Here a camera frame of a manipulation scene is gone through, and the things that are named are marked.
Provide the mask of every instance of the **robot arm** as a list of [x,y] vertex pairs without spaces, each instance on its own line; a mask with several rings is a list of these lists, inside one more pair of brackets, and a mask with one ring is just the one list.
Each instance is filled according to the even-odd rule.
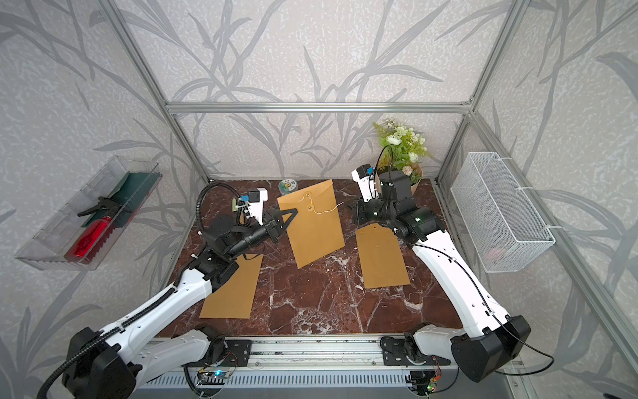
[[380,174],[380,196],[374,176],[369,165],[352,172],[362,194],[353,207],[355,223],[379,222],[412,245],[463,324],[461,329],[430,324],[405,333],[408,358],[415,364],[428,355],[454,358],[469,379],[482,380],[518,356],[530,325],[523,316],[510,317],[463,261],[442,222],[427,208],[416,207],[408,176],[398,170]]
[[199,360],[220,361],[225,355],[224,336],[211,327],[188,331],[152,347],[146,345],[191,305],[224,285],[238,268],[237,257],[267,239],[278,242],[297,210],[263,213],[267,199],[263,188],[241,196],[239,200],[245,205],[240,207],[247,219],[255,217],[258,223],[237,225],[229,216],[216,218],[200,232],[204,249],[173,284],[99,331],[86,327],[77,333],[69,344],[67,362],[45,381],[37,398],[46,399],[51,384],[63,375],[62,383],[77,399],[125,399],[142,384],[178,366]]

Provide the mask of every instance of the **roll of tape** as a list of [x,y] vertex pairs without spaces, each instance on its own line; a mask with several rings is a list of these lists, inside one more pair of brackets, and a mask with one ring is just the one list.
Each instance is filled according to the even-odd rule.
[[284,179],[279,182],[279,192],[283,195],[297,191],[299,185],[295,179]]

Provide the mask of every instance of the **manila envelope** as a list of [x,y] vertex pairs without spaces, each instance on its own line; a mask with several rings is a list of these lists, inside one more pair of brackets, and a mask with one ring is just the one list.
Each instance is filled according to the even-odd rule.
[[298,210],[286,232],[299,269],[345,246],[332,180],[300,188],[277,201],[282,211]]
[[263,255],[237,258],[239,267],[217,291],[204,300],[202,319],[249,319]]
[[392,230],[375,223],[355,235],[365,288],[410,284],[399,240]]

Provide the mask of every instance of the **black cable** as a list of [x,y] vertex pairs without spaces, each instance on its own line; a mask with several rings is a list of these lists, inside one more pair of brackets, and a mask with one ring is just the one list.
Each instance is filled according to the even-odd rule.
[[47,392],[49,388],[51,388],[51,385],[53,385],[53,383],[57,380],[58,377],[60,377],[69,367],[71,367],[73,363],[78,361],[78,359],[80,359],[82,356],[86,355],[88,352],[93,350],[96,346],[108,340],[111,336],[114,336],[119,331],[120,331],[120,327],[115,327],[109,332],[102,334],[95,341],[89,343],[84,348],[80,349],[75,355],[70,357],[69,360],[62,363],[62,365],[58,367],[53,373],[51,373],[51,375],[49,375],[48,378],[45,380],[45,382],[42,384],[42,386],[40,387],[40,390],[38,390],[36,399],[47,399]]
[[[197,221],[197,227],[199,228],[199,231],[202,232],[202,234],[204,234],[204,223],[202,223],[202,203],[204,202],[204,198],[206,197],[206,194],[208,193],[208,191],[213,187],[226,188],[227,190],[230,190],[230,192],[233,193],[233,195],[238,200],[241,198],[241,195],[239,195],[239,193],[237,192],[237,190],[235,190],[233,186],[230,186],[229,184],[226,184],[222,181],[211,181],[210,183],[205,185],[204,188],[202,188],[202,191],[200,192],[199,196],[197,197],[197,203],[195,205],[195,219]],[[248,220],[246,219],[244,221],[245,223],[240,223],[239,219],[241,217],[241,213],[242,212],[240,211],[237,212],[235,216],[235,223],[240,226],[245,226],[246,224],[248,224]]]
[[[175,288],[173,288],[173,287],[169,288],[164,293],[164,295],[160,296],[157,300],[155,300],[155,302],[151,303],[149,306],[146,306],[144,309],[140,310],[139,312],[137,312],[136,314],[134,314],[130,318],[126,319],[122,323],[122,327],[128,327],[131,324],[133,324],[133,322],[135,322],[137,319],[141,318],[145,314],[149,313],[151,310],[153,310],[156,307],[158,307],[162,302],[164,302],[175,291],[176,291]],[[99,337],[97,337],[95,340],[87,343],[85,347],[80,349],[76,354],[74,354],[72,357],[70,357],[69,360],[65,361],[60,367],[58,367],[53,373],[51,373],[51,375],[48,376],[48,378],[45,380],[45,382],[40,387],[40,390],[38,391],[38,395],[37,395],[36,399],[47,399],[47,392],[51,388],[51,385],[53,385],[53,383],[57,380],[57,378],[60,377],[73,363],[78,361],[78,359],[80,359],[82,356],[85,356],[89,351],[94,349],[97,345],[103,343],[104,341],[109,339],[111,336],[115,335],[116,333],[118,333],[120,331],[121,331],[120,327],[115,327],[112,330],[110,330],[109,332],[107,332],[106,334],[102,334]]]
[[[405,241],[405,242],[406,242],[408,245],[419,246],[419,247],[421,247],[421,248],[427,248],[427,249],[429,249],[429,250],[436,251],[436,252],[438,252],[438,253],[442,253],[443,255],[447,256],[447,257],[448,257],[448,259],[449,259],[451,262],[452,262],[452,261],[454,261],[454,263],[456,263],[456,264],[457,264],[457,265],[461,268],[461,270],[463,270],[463,272],[465,273],[465,275],[466,275],[466,276],[470,279],[470,281],[471,281],[471,282],[472,282],[472,284],[474,285],[474,288],[476,288],[476,290],[477,290],[478,294],[480,295],[481,299],[483,300],[483,305],[485,305],[485,307],[487,308],[488,312],[489,312],[489,313],[492,313],[492,310],[490,309],[490,307],[489,307],[489,305],[488,305],[487,301],[485,300],[485,297],[483,296],[483,293],[480,291],[480,289],[479,289],[479,287],[477,286],[476,282],[474,282],[474,279],[470,276],[470,274],[467,272],[467,270],[465,270],[465,268],[464,268],[464,267],[462,267],[462,266],[461,266],[461,264],[460,264],[460,263],[458,263],[458,262],[456,261],[456,259],[453,259],[453,258],[452,258],[450,255],[448,255],[447,253],[445,253],[445,252],[443,252],[443,251],[439,251],[439,250],[437,250],[436,248],[432,248],[431,246],[420,245],[420,244],[410,244],[410,243],[408,243],[407,241]],[[533,346],[528,345],[526,342],[524,342],[524,341],[520,340],[520,339],[519,339],[516,335],[514,335],[514,334],[513,334],[510,330],[508,330],[508,329],[507,329],[507,328],[503,325],[503,323],[501,323],[501,321],[498,319],[498,317],[496,317],[496,315],[495,315],[495,314],[492,314],[492,316],[493,316],[493,317],[494,317],[494,319],[498,322],[498,324],[500,324],[500,325],[501,325],[501,327],[502,327],[505,331],[507,331],[507,333],[508,333],[509,335],[511,335],[512,337],[514,337],[514,339],[516,339],[518,342],[520,342],[520,343],[522,343],[523,345],[527,346],[528,348],[530,348],[530,349],[531,349],[531,350],[533,350],[534,352],[539,353],[539,354],[541,354],[541,355],[543,355],[543,356],[545,356],[545,357],[547,357],[547,358],[549,358],[549,359],[550,359],[549,364],[548,364],[547,366],[545,366],[545,367],[543,367],[543,368],[541,368],[541,369],[539,369],[539,370],[535,370],[535,371],[533,371],[533,372],[520,373],[520,374],[518,374],[518,373],[503,373],[503,372],[500,372],[500,371],[497,371],[497,370],[496,370],[496,371],[494,371],[495,373],[497,373],[497,374],[501,374],[501,375],[533,375],[533,374],[538,374],[538,373],[540,373],[540,372],[544,372],[544,371],[545,371],[545,370],[547,370],[547,369],[548,369],[551,365],[553,365],[553,364],[554,364],[554,360],[555,360],[555,359],[554,359],[554,356],[552,356],[552,355],[550,355],[550,354],[546,354],[545,352],[541,352],[540,350],[538,350],[538,349],[534,348]]]
[[547,370],[547,369],[548,369],[551,365],[553,365],[553,364],[554,364],[554,356],[549,355],[549,354],[546,354],[545,352],[541,352],[540,350],[538,350],[538,349],[536,349],[536,348],[534,348],[534,347],[532,347],[532,346],[528,345],[527,343],[525,343],[525,342],[521,341],[520,339],[518,339],[518,337],[517,337],[516,335],[512,334],[512,333],[510,332],[510,330],[508,330],[507,328],[505,328],[505,326],[503,325],[503,323],[501,323],[501,321],[500,321],[500,320],[498,320],[498,317],[494,316],[494,318],[496,319],[496,321],[498,321],[498,324],[500,324],[500,325],[501,325],[501,327],[502,327],[503,329],[505,329],[505,331],[507,331],[508,333],[510,333],[510,335],[511,335],[511,336],[513,336],[513,337],[514,337],[514,339],[516,339],[518,342],[520,342],[521,344],[523,344],[523,345],[527,346],[528,348],[530,348],[530,349],[531,349],[531,350],[533,350],[534,352],[539,353],[539,354],[541,354],[541,355],[543,355],[543,356],[545,356],[545,357],[547,357],[547,358],[551,359],[551,360],[549,361],[549,364],[548,364],[547,366],[545,366],[545,367],[543,367],[543,368],[541,368],[541,369],[539,369],[539,370],[535,370],[535,371],[533,371],[533,372],[528,372],[528,373],[503,373],[503,372],[500,372],[500,371],[498,371],[498,370],[495,370],[495,371],[494,371],[494,373],[501,374],[501,375],[533,375],[533,374],[538,374],[538,373],[540,373],[540,372],[544,372],[544,371],[545,371],[545,370]]
[[[451,383],[450,385],[448,385],[445,389],[441,389],[440,391],[433,391],[433,392],[430,392],[430,393],[428,393],[428,395],[432,395],[432,394],[435,394],[435,393],[441,393],[441,392],[445,392],[445,391],[447,391],[447,390],[448,390],[448,389],[450,389],[450,388],[451,388],[454,384],[456,384],[456,380],[457,380],[458,378],[459,378],[459,368],[457,367],[457,368],[456,368],[456,375],[454,376],[454,381],[452,381],[452,383]],[[407,382],[408,384],[412,384],[412,385],[416,385],[416,386],[428,386],[428,385],[430,385],[430,382],[423,382],[423,383],[421,383],[421,382],[413,382],[413,381],[410,381],[410,380],[406,380],[406,382]],[[417,391],[416,389],[412,389],[411,387],[408,387],[408,389],[409,389],[412,393],[414,393],[414,392],[416,392],[416,391]]]
[[[375,169],[372,171],[372,174],[370,175],[369,180],[374,180],[376,175],[378,174],[378,169],[379,169],[379,161],[381,160],[381,155],[383,155],[383,152],[385,151],[386,148],[389,148],[390,151],[392,151],[392,147],[390,146],[390,144],[388,144],[387,146],[383,147],[381,149],[381,153],[379,154],[379,158],[376,159],[376,164],[375,164]],[[392,152],[392,162],[394,161],[394,151]],[[368,191],[370,191],[370,197],[374,198],[374,196],[372,195],[372,189],[370,188],[370,183],[368,183],[367,185],[367,189]]]
[[151,310],[153,310],[156,307],[158,307],[162,302],[166,301],[166,299],[169,296],[171,296],[176,291],[177,290],[175,288],[170,287],[166,292],[164,292],[164,295],[162,295],[158,299],[156,299],[155,302],[151,303],[149,306],[146,306],[144,309],[140,310],[139,312],[137,312],[136,314],[134,314],[130,318],[126,319],[122,323],[122,327],[130,326],[134,321],[136,321],[137,319],[141,318],[145,314],[149,313]]
[[458,367],[456,368],[456,375],[454,376],[454,381],[452,381],[452,383],[450,385],[448,385],[447,388],[441,389],[440,391],[434,391],[431,394],[433,394],[433,393],[441,393],[441,392],[447,391],[448,389],[450,389],[456,383],[456,379],[457,378],[459,378],[459,368]]
[[200,398],[212,398],[217,394],[217,392],[220,391],[220,389],[217,389],[217,392],[213,393],[212,395],[206,395],[204,391],[195,386],[195,383],[191,378],[191,374],[188,372],[188,365],[184,365],[182,367],[184,367],[184,376],[186,377],[186,383],[188,384],[188,387],[191,389],[192,392],[194,392],[194,394],[196,394]]

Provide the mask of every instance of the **green cloth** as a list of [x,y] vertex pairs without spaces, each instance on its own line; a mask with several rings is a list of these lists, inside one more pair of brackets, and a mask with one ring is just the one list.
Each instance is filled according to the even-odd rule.
[[[155,182],[160,177],[161,174],[159,172],[129,172],[122,181],[118,183],[115,187],[117,191],[111,193],[110,198],[118,201],[122,205],[126,204],[126,207],[115,219],[114,227],[116,229],[126,226],[131,216],[142,205],[148,194],[150,194]],[[95,212],[93,217],[84,224],[84,227],[96,220],[102,219],[106,213],[106,210]]]

